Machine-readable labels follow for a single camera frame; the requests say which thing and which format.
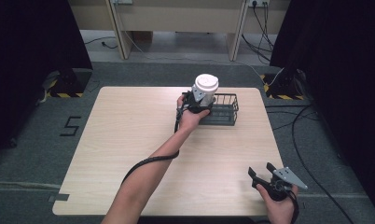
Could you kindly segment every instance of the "black curtain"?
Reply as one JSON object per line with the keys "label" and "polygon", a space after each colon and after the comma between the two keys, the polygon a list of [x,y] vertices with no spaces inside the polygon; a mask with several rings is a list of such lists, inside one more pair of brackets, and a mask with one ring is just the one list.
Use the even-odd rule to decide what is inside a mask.
{"label": "black curtain", "polygon": [[53,71],[92,69],[67,0],[0,0],[0,146]]}
{"label": "black curtain", "polygon": [[329,133],[375,206],[375,0],[292,0],[271,65],[306,73]]}

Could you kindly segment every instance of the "white cable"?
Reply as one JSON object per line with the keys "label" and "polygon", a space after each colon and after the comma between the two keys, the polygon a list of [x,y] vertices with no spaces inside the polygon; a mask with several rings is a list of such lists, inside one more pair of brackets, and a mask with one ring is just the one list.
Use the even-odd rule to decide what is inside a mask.
{"label": "white cable", "polygon": [[132,38],[129,36],[129,34],[127,34],[126,31],[124,31],[124,33],[126,34],[126,36],[130,39],[130,41],[132,42],[132,44],[139,50],[141,51],[143,54],[144,54],[144,58],[147,58],[147,59],[150,59],[150,60],[189,60],[189,61],[194,61],[194,62],[215,62],[215,63],[225,63],[225,64],[231,64],[231,63],[239,63],[239,64],[243,64],[243,65],[246,65],[248,67],[250,67],[252,70],[254,70],[254,72],[257,74],[257,76],[260,78],[261,82],[263,83],[263,85],[266,85],[266,86],[270,86],[272,85],[272,83],[274,83],[275,79],[278,77],[278,75],[280,75],[280,73],[284,70],[284,68],[282,68],[278,73],[277,75],[275,75],[274,79],[272,80],[271,84],[267,84],[265,81],[263,81],[263,79],[261,78],[260,74],[257,72],[257,70],[247,64],[247,63],[241,63],[241,62],[222,62],[222,61],[218,61],[218,60],[214,60],[214,59],[190,59],[190,58],[186,58],[186,57],[182,57],[182,58],[168,58],[168,57],[159,57],[159,58],[152,58],[152,57],[149,57],[149,56],[146,56],[146,54],[144,53],[143,50],[141,50],[135,43],[134,41],[132,40]]}

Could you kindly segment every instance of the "wall outlet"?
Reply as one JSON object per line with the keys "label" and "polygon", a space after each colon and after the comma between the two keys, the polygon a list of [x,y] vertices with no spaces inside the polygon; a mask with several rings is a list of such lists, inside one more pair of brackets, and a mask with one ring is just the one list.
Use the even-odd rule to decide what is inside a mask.
{"label": "wall outlet", "polygon": [[257,1],[257,7],[264,7],[264,4],[267,4],[269,6],[270,0],[248,0],[248,6],[252,7],[254,4],[254,1]]}

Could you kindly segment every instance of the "wire basket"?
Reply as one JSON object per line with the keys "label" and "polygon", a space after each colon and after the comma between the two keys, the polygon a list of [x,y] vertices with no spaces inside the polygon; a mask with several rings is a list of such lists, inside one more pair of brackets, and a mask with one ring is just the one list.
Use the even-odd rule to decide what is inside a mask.
{"label": "wire basket", "polygon": [[239,109],[237,95],[234,93],[215,93],[211,114],[200,120],[202,125],[233,126]]}

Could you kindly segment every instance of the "desk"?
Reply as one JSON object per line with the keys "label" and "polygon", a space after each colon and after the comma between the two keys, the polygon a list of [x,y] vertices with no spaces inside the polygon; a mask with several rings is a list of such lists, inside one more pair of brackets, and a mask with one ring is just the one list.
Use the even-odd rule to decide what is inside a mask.
{"label": "desk", "polygon": [[229,59],[235,61],[248,8],[246,0],[133,0],[132,5],[106,1],[113,17],[122,59],[128,59],[129,31],[225,33]]}
{"label": "desk", "polygon": [[[60,194],[56,215],[105,215],[120,183],[174,132],[176,99],[190,88],[104,87],[101,89]],[[235,126],[200,125],[180,149],[143,216],[263,216],[266,209],[251,187],[251,166],[270,180],[269,161],[283,167],[259,90],[236,93]]]}

